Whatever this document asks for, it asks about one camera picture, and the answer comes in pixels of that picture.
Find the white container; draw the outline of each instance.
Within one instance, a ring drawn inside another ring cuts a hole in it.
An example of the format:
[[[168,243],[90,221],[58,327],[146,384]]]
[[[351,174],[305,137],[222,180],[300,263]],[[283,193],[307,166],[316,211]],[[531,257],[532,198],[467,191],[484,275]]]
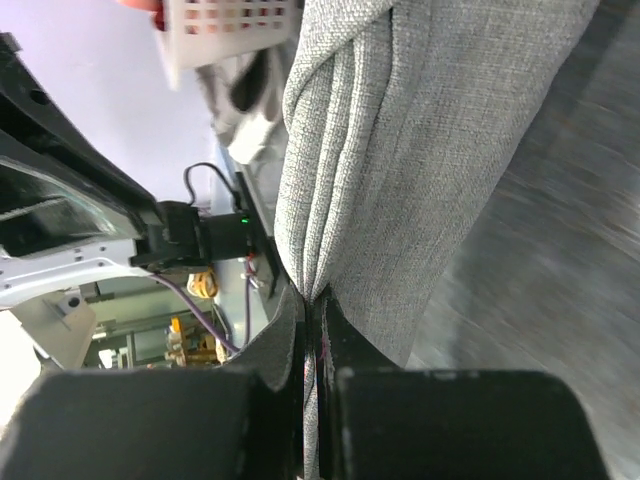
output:
[[[284,42],[294,0],[164,0],[166,29],[158,31],[169,86],[180,72]]]

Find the folded cloth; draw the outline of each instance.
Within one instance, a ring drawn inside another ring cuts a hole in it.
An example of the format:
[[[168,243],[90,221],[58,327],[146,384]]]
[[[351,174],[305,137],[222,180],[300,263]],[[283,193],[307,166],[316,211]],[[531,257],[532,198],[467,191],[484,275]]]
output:
[[[597,0],[309,0],[276,210],[289,275],[398,364]]]

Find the white basket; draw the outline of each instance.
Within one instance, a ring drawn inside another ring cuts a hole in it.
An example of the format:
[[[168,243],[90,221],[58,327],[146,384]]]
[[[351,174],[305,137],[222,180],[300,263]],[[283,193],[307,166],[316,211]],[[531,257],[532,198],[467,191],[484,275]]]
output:
[[[269,48],[291,32],[294,0],[164,0],[166,30],[158,31],[169,85],[180,72]]]

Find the white wall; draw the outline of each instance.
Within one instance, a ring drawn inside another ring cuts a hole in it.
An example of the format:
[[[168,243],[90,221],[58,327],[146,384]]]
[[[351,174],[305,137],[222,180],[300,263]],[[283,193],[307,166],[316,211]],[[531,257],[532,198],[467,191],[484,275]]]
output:
[[[148,14],[115,0],[3,0],[0,20],[23,63],[103,155],[158,199],[187,199],[182,171],[211,160],[216,142],[193,72],[180,92],[168,89]],[[206,195],[210,173],[193,177]]]

